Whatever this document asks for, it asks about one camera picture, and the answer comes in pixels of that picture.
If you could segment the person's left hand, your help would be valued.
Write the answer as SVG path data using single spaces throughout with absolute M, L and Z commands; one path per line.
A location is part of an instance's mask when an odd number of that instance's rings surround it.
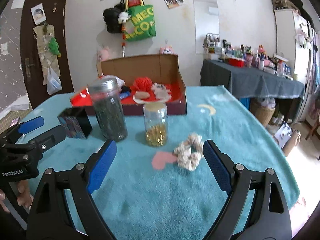
M 33 196 L 30 194 L 29 183 L 27 180 L 22 180 L 17 183 L 18 196 L 17 196 L 17 204 L 19 206 L 24 206 L 25 208 L 30 208 L 33 203 Z M 9 209 L 4 204 L 5 194 L 0 189 L 1 195 L 1 207 L 6 212 L 9 213 Z

